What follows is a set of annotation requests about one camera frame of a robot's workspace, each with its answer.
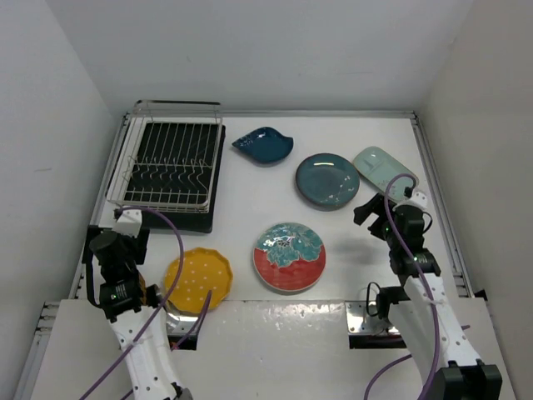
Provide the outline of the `dark blue leaf-shaped plate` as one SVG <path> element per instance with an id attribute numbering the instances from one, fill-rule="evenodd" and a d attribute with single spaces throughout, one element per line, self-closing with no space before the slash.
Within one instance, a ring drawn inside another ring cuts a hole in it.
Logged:
<path id="1" fill-rule="evenodd" d="M 260 127 L 235 140 L 232 146 L 257 164 L 271 165 L 289 156 L 294 148 L 294 138 L 273 127 Z"/>

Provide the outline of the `light green oval plate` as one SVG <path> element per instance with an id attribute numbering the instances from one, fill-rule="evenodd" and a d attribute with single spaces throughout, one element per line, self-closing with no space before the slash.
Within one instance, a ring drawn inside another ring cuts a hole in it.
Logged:
<path id="1" fill-rule="evenodd" d="M 356 170 L 380 193 L 384 194 L 386 188 L 394 177 L 404 173 L 412 176 L 418 184 L 418 177 L 380 147 L 371 146 L 363 149 L 353 159 Z M 389 198 L 393 201 L 405 199 L 404 192 L 411 187 L 413 181 L 408 177 L 401 177 L 392 185 Z"/>

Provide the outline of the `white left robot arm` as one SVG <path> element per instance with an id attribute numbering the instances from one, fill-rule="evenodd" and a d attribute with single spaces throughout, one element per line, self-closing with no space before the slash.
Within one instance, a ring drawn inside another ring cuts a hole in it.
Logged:
<path id="1" fill-rule="evenodd" d="M 86 244 L 87 300 L 105 314 L 121 355 L 81 396 L 87 399 L 121 363 L 127 366 L 135 399 L 191 399 L 172 364 L 165 300 L 137 269 L 147 235 L 103 229 Z"/>

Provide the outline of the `teal round plate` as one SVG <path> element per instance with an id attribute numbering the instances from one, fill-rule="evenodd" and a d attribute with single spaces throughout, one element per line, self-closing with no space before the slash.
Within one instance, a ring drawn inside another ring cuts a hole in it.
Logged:
<path id="1" fill-rule="evenodd" d="M 295 184 L 309 203 L 333 210 L 343 208 L 357 195 L 361 179 L 347 159 L 324 152 L 311 155 L 299 164 Z"/>

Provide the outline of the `red and teal floral plate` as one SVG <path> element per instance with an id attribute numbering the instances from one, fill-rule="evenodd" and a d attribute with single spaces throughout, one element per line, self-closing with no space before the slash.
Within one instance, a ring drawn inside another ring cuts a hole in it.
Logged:
<path id="1" fill-rule="evenodd" d="M 308 226 L 282 222 L 259 236 L 252 261 L 266 286 L 280 293 L 300 293 L 321 278 L 326 267 L 326 247 Z"/>

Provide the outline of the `yellow polka dot plate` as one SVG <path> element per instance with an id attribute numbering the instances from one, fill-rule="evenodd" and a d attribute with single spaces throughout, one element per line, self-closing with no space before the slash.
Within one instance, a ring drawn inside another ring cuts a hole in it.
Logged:
<path id="1" fill-rule="evenodd" d="M 199 314 L 208 292 L 208 310 L 214 310 L 228 296 L 233 274 L 229 261 L 217 250 L 196 247 L 184 252 L 182 274 L 168 302 L 180 312 Z"/>

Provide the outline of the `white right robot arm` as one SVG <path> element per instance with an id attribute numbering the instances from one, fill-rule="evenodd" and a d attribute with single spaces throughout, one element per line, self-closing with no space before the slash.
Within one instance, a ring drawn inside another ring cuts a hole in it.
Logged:
<path id="1" fill-rule="evenodd" d="M 389 247 L 399 283 L 380 288 L 377 316 L 393 325 L 416 363 L 421 399 L 497 399 L 503 379 L 469 342 L 446 295 L 441 269 L 425 246 L 424 211 L 377 194 L 355 208 L 354 222 L 375 214 L 370 234 Z"/>

